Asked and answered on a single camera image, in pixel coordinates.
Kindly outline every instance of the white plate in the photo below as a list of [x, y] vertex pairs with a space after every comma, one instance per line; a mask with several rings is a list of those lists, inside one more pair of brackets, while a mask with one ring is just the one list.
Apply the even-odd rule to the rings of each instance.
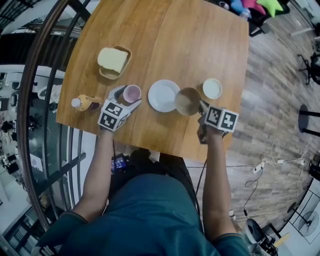
[[179, 86], [170, 80], [156, 81], [148, 92], [149, 103], [156, 111], [173, 111], [176, 109], [175, 96], [179, 91]]

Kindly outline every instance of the small white bowl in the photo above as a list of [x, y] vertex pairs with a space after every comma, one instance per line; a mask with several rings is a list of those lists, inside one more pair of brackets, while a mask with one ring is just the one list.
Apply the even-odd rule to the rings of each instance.
[[218, 99], [222, 94], [221, 83], [214, 78], [205, 80], [202, 85], [202, 90], [204, 92], [204, 95], [212, 100]]

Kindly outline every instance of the railing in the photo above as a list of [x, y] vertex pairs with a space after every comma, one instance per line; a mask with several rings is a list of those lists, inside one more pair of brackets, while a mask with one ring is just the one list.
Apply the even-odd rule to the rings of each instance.
[[[58, 125], [58, 136], [57, 136], [57, 154], [56, 154], [56, 163], [57, 170], [50, 174], [49, 172], [49, 161], [48, 161], [48, 115], [49, 115], [49, 104], [51, 98], [51, 92], [54, 85], [54, 79], [56, 76], [57, 68], [60, 65], [62, 56], [66, 51], [66, 45], [68, 43], [69, 37], [79, 18], [82, 18], [85, 22], [88, 21], [90, 13], [87, 11], [86, 6], [90, 0], [85, 0], [82, 4], [79, 0], [58, 0], [54, 5], [50, 13], [47, 15], [41, 29], [38, 31], [32, 46], [29, 50], [28, 57], [25, 63], [25, 68], [23, 71], [21, 86], [19, 90], [18, 97], [18, 106], [17, 106], [17, 147], [20, 166], [22, 168], [22, 176], [25, 183], [26, 190], [28, 192], [31, 204], [36, 212], [36, 215], [43, 226], [44, 230], [49, 228], [49, 222], [44, 213], [43, 207], [40, 203], [39, 196], [43, 192], [47, 192], [49, 202], [52, 206], [55, 218], [59, 217], [59, 211], [57, 210], [56, 203], [53, 196], [52, 185], [55, 182], [59, 183], [59, 189], [61, 193], [61, 200], [63, 204], [63, 209], [68, 210], [65, 189], [63, 186], [63, 176], [68, 174], [70, 189], [70, 197], [72, 206], [75, 205], [75, 198], [73, 192], [73, 179], [72, 179], [72, 168], [77, 166], [77, 173], [80, 172], [80, 162], [86, 157], [85, 153], [81, 153], [81, 139], [82, 133], [79, 133], [79, 142], [78, 142], [78, 155], [72, 159], [72, 144], [73, 144], [73, 128], [69, 129], [68, 135], [68, 163], [62, 165], [62, 133], [63, 126]], [[29, 130], [28, 130], [28, 117], [30, 114], [30, 103], [31, 103], [31, 94], [33, 88], [33, 82], [35, 79], [39, 59], [41, 53], [46, 46], [46, 42], [51, 34], [52, 29], [54, 28], [56, 22], [61, 16], [62, 12], [67, 6], [72, 7], [76, 12], [75, 17], [72, 19], [69, 27], [67, 28], [61, 43], [57, 48], [54, 54], [54, 61], [51, 67], [51, 72], [49, 75], [47, 89], [44, 100], [44, 118], [42, 121], [43, 127], [43, 137], [42, 137], [42, 167], [44, 180], [41, 182], [36, 182], [32, 165], [30, 159], [30, 147], [29, 147]]]

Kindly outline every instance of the pillow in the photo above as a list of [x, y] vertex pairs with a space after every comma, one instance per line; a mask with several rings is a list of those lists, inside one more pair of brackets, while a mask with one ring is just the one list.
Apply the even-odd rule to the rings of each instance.
[[257, 0], [241, 0], [241, 1], [244, 8], [252, 8], [257, 10], [261, 14], [266, 15], [265, 9], [262, 7], [262, 5], [257, 4]]
[[281, 5], [277, 0], [257, 0], [256, 3], [265, 7], [268, 10], [271, 17], [275, 16], [276, 10], [284, 10], [282, 9]]
[[231, 8], [238, 14], [238, 15], [241, 15], [244, 11], [245, 11], [245, 8], [244, 6], [242, 5], [242, 2], [241, 0], [230, 0], [231, 2]]

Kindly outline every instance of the wooden floor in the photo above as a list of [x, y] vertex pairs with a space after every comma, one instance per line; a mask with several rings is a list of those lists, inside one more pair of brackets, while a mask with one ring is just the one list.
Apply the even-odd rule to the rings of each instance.
[[[306, 87], [306, 78], [298, 71], [302, 60], [297, 54], [310, 59], [315, 35], [309, 32], [292, 38], [289, 33], [301, 28], [296, 19], [303, 28], [306, 27], [300, 14], [291, 8], [289, 14], [268, 21], [273, 32], [250, 38], [241, 114], [226, 156], [227, 166], [257, 165], [263, 158], [271, 161], [274, 139], [280, 142], [279, 159], [285, 161], [299, 158], [307, 146], [302, 173], [301, 165], [296, 162], [278, 165], [275, 171], [268, 164], [257, 190], [246, 205], [250, 218], [262, 227], [271, 222], [278, 229], [288, 216], [289, 206], [299, 202], [305, 193], [311, 181], [309, 159], [320, 149], [319, 138], [301, 134], [298, 129], [298, 110], [302, 104], [306, 104], [309, 110], [320, 111], [320, 87], [315, 83]], [[320, 131], [320, 118], [311, 118], [308, 128]], [[233, 167], [227, 171], [232, 189], [232, 208], [237, 222], [243, 226], [246, 221], [244, 204], [255, 187], [255, 184], [248, 188], [244, 185], [260, 174], [253, 174], [250, 167]], [[201, 169], [191, 169], [190, 172], [196, 186]], [[200, 203], [203, 183], [204, 179], [198, 193]]]

